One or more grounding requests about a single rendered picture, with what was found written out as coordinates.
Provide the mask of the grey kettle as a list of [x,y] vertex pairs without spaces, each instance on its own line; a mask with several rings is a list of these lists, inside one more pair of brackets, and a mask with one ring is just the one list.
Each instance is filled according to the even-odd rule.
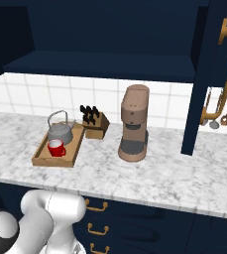
[[59,113],[61,113],[61,110],[52,113],[48,117],[48,125],[49,125],[48,140],[51,141],[55,139],[60,139],[65,145],[67,145],[72,141],[73,138],[72,128],[74,127],[75,120],[73,120],[71,124],[68,124],[68,115],[66,114],[65,111],[64,112],[66,114],[65,121],[59,122],[57,124],[52,124],[51,123],[52,117]]

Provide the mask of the red mug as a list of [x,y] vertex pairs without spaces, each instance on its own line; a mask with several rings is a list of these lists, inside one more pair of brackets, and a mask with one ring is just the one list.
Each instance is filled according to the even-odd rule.
[[49,141],[48,149],[53,157],[62,157],[66,153],[63,141],[60,139],[54,139]]

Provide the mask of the navy base cabinet door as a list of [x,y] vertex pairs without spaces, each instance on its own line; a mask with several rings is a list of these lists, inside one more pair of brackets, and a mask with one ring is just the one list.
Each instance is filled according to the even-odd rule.
[[196,215],[184,254],[227,254],[227,218]]

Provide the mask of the wooden knife block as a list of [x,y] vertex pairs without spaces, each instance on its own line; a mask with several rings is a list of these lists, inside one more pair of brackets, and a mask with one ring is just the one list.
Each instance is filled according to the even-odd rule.
[[95,106],[81,105],[79,107],[82,116],[82,125],[85,128],[85,137],[87,139],[98,139],[102,140],[109,127],[109,120],[100,112]]

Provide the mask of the brown coffee machine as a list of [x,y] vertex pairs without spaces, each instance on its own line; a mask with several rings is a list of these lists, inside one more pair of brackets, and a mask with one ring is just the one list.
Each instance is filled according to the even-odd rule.
[[145,85],[133,84],[126,89],[121,103],[123,133],[118,149],[124,161],[139,162],[146,157],[149,95],[150,90]]

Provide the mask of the navy drawer front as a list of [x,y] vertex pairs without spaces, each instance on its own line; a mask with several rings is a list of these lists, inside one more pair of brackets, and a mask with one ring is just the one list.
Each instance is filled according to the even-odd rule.
[[[87,224],[92,223],[95,231],[104,231],[104,226],[109,226],[109,231],[104,236],[93,235],[87,231]],[[105,219],[84,219],[74,224],[74,231],[80,231],[86,237],[101,240],[117,240],[130,243],[147,243],[166,248],[173,246],[180,249],[187,243],[189,233],[171,227],[159,227],[156,229],[146,228],[129,222],[120,222]]]
[[189,212],[145,206],[124,201],[116,201],[105,198],[86,196],[90,200],[90,206],[102,207],[104,201],[108,207],[103,212],[87,210],[89,216],[101,216],[114,219],[130,219],[133,222],[143,220],[145,223],[154,222],[162,226],[179,227],[188,230],[194,220],[194,215]]
[[92,254],[90,252],[90,243],[99,242],[104,243],[111,247],[108,254],[183,254],[183,251],[174,251],[172,249],[156,249],[149,248],[147,245],[145,246],[135,246],[130,244],[125,244],[117,241],[106,242],[101,240],[83,240],[82,244],[85,247],[88,254]]

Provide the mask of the hanging grey ladle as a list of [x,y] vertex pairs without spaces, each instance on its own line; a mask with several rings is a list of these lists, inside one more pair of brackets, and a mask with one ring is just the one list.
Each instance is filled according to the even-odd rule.
[[[220,96],[219,96],[219,101],[217,103],[217,108],[220,107],[220,104],[221,104],[221,100],[222,100],[222,95],[223,93],[220,93]],[[218,129],[219,128],[219,123],[213,119],[210,123],[209,123],[209,126],[211,129]]]

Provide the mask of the navy wall cabinet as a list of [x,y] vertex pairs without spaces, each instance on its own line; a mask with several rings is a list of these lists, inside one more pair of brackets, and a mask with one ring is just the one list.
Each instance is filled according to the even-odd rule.
[[34,49],[10,72],[192,82],[208,0],[27,0]]

